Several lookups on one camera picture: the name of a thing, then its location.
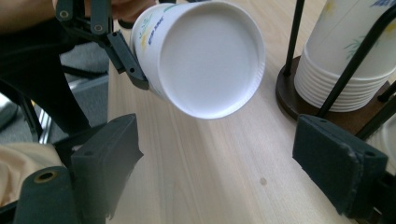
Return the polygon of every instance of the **paper cup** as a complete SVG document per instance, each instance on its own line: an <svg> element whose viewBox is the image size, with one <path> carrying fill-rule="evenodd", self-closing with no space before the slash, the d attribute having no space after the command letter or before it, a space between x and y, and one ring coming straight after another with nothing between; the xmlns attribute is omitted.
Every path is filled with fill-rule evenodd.
<svg viewBox="0 0 396 224"><path fill-rule="evenodd" d="M328 0L306 42L312 61L322 69L342 74L362 40L392 1ZM396 21L379 37L354 77L389 74L396 66Z"/></svg>
<svg viewBox="0 0 396 224"><path fill-rule="evenodd" d="M238 110L264 73L260 30L246 11L225 2L151 7L134 24L131 48L150 88L199 119Z"/></svg>
<svg viewBox="0 0 396 224"><path fill-rule="evenodd" d="M349 112L364 107L394 71L393 69L389 74L372 78L353 76L337 97L330 111ZM294 78L294 86L305 101L321 108L340 76L315 64L305 46Z"/></svg>

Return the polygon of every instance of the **round hole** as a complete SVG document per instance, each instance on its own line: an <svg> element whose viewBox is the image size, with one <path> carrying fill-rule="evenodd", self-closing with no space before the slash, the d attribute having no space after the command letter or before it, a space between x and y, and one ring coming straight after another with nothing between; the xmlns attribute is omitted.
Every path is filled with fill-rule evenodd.
<svg viewBox="0 0 396 224"><path fill-rule="evenodd" d="M84 156L91 156L91 155L93 155L93 152L91 151L84 152Z"/></svg>
<svg viewBox="0 0 396 224"><path fill-rule="evenodd" d="M35 182L37 184L43 184L51 181L57 176L57 173L55 171L46 171L44 173L41 173L35 177Z"/></svg>
<svg viewBox="0 0 396 224"><path fill-rule="evenodd" d="M93 28L95 31L102 31L103 27L101 25L95 25Z"/></svg>
<svg viewBox="0 0 396 224"><path fill-rule="evenodd" d="M59 13L59 15L60 15L61 18L63 18L63 19L69 17L69 13L68 13L67 11L65 11L65 10L61 11L61 12Z"/></svg>
<svg viewBox="0 0 396 224"><path fill-rule="evenodd" d="M374 152L371 152L371 151L365 151L365 152L364 152L364 155L366 155L367 157L374 157L374 156L375 156L375 153L374 153Z"/></svg>

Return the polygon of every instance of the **wood grain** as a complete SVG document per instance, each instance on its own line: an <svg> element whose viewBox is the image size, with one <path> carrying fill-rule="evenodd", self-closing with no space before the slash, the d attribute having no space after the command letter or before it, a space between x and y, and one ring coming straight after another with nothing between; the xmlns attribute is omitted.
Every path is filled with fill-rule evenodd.
<svg viewBox="0 0 396 224"><path fill-rule="evenodd" d="M191 118L110 65L108 119L136 113L145 155L109 223L354 223L336 213L291 157L296 122L276 102L295 1L230 2L261 27L267 56L259 90L231 116ZM305 1L296 55L324 3Z"/></svg>

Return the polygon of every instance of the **black clamp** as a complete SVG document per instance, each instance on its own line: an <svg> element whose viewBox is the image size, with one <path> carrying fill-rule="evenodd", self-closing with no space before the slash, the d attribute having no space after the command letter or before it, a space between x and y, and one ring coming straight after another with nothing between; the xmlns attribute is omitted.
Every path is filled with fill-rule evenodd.
<svg viewBox="0 0 396 224"><path fill-rule="evenodd" d="M339 214L396 223L396 177L386 172L388 157L378 149L326 119L301 115L293 158Z"/></svg>
<svg viewBox="0 0 396 224"><path fill-rule="evenodd" d="M56 6L56 18L67 33L99 44L119 74L126 72L137 88L148 90L149 82L122 33L113 32L111 1L92 1L91 12L91 17L86 18L83 0L59 0Z"/></svg>

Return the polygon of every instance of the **stack of paper cups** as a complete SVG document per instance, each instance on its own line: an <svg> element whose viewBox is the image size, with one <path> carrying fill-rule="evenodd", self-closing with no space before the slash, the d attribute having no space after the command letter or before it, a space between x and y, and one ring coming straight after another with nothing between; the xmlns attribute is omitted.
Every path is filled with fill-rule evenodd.
<svg viewBox="0 0 396 224"><path fill-rule="evenodd" d="M362 40L392 1L328 0L304 51L294 84L309 104L321 107ZM373 98L396 68L396 21L382 34L331 111L357 110Z"/></svg>

